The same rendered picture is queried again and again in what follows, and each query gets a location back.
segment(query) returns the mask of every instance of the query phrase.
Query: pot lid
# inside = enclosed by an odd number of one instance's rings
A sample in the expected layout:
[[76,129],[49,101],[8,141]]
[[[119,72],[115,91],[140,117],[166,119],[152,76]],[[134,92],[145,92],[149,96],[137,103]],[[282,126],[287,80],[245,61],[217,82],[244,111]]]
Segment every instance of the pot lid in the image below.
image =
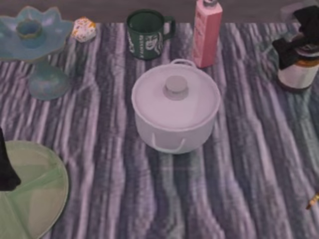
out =
[[132,102],[147,123],[178,131],[210,121],[218,111],[220,93],[193,62],[176,59],[145,72],[133,87]]

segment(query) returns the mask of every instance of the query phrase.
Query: striped tablecloth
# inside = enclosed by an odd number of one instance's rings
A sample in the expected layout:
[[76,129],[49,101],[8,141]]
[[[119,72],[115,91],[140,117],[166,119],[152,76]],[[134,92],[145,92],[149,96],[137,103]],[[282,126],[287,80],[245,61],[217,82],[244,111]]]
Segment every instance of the striped tablecloth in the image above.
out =
[[0,63],[0,124],[7,140],[41,143],[70,177],[68,204],[44,239],[315,239],[319,206],[319,84],[303,95],[274,82],[271,41],[297,25],[225,24],[215,66],[223,98],[214,132],[172,156],[138,136],[131,90],[146,70],[191,59],[192,26],[179,24],[161,58],[134,59],[123,24],[99,24],[51,57],[73,89],[50,102],[27,90],[32,66]]

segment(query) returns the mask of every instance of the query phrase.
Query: gray wall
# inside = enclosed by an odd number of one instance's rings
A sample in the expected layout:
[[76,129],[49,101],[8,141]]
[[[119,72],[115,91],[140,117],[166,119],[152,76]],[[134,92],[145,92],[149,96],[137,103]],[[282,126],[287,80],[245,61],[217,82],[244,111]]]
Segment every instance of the gray wall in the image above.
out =
[[[15,16],[26,6],[46,10],[60,8],[65,19],[81,16],[95,22],[124,22],[126,16],[139,8],[152,8],[179,22],[193,22],[196,0],[0,0],[0,15]],[[224,22],[278,22],[279,9],[298,0],[220,0]]]

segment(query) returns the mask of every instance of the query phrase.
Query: pot handle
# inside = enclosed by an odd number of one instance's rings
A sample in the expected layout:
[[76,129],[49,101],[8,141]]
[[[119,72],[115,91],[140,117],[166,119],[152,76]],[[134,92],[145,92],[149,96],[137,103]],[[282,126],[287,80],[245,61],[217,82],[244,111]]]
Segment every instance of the pot handle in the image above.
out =
[[192,67],[196,67],[194,62],[192,62],[190,60],[186,60],[186,59],[175,59],[171,62],[171,64],[178,64],[178,63],[182,63],[182,64],[190,65]]
[[152,133],[152,147],[156,149],[157,151],[164,152],[164,153],[171,153],[171,154],[178,153],[181,150],[181,148],[183,148],[185,141],[186,141],[185,138],[183,138],[180,142],[179,147],[176,149],[161,148],[156,145],[156,137],[155,137],[155,134]]

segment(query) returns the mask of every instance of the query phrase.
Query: candle holder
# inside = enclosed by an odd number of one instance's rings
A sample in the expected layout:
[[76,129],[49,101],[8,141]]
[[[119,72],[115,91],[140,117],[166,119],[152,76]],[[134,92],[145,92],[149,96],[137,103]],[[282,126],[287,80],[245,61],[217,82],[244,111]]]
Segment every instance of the candle holder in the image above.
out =
[[61,52],[71,34],[73,22],[62,20],[57,7],[46,12],[27,6],[17,17],[0,16],[0,60],[34,64],[28,79],[31,95],[39,100],[53,100],[71,86],[66,74],[51,66],[48,56]]

